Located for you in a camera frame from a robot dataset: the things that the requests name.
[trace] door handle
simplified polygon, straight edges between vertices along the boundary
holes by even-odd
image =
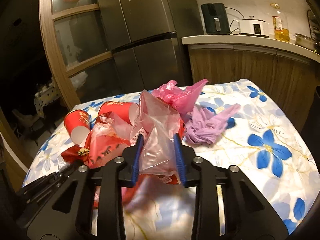
[[[219,18],[214,18],[214,23],[216,25],[216,30],[217,32],[221,31],[221,27],[220,27],[220,21],[219,21]]]

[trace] paper cup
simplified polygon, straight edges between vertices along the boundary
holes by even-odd
[[[101,105],[98,116],[107,112],[114,112],[122,120],[133,125],[137,109],[138,105],[136,103],[107,101]]]
[[[64,118],[64,126],[71,140],[79,145],[90,132],[89,114],[83,110],[74,110]]]

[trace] crumpled plastic bag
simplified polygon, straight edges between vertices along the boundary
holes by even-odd
[[[170,80],[167,84],[153,90],[151,94],[173,106],[183,117],[193,110],[193,106],[207,82],[207,79],[203,79],[182,90],[176,86],[177,82],[175,80]]]
[[[206,108],[195,106],[192,112],[192,118],[186,123],[186,140],[188,143],[213,144],[226,129],[228,119],[240,110],[239,104],[234,104],[219,114],[215,114]]]
[[[104,166],[115,157],[121,156],[125,148],[130,146],[132,126],[113,112],[99,116],[92,129],[89,161],[90,169]]]
[[[146,90],[140,95],[139,111],[133,133],[141,127],[147,133],[139,159],[139,174],[172,176],[176,171],[173,135],[180,132],[182,136],[184,130],[180,114]]]

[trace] metal screw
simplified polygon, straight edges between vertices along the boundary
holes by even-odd
[[[238,168],[238,166],[232,165],[232,166],[230,166],[230,170],[231,170],[232,172],[238,172],[238,171],[239,171],[239,168]]]
[[[78,168],[78,171],[80,171],[80,172],[86,172],[87,170],[88,170],[88,166],[87,165],[81,165]]]
[[[115,158],[115,163],[123,163],[124,162],[124,158],[119,156]]]
[[[194,158],[193,158],[193,161],[194,161],[195,163],[201,163],[201,162],[203,162],[203,159],[198,156],[198,157],[194,157]]]

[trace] metal bowl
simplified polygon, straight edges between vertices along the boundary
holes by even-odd
[[[310,37],[299,33],[296,33],[294,36],[296,37],[296,45],[304,47],[306,49],[310,49],[312,51],[316,49],[316,43]]]

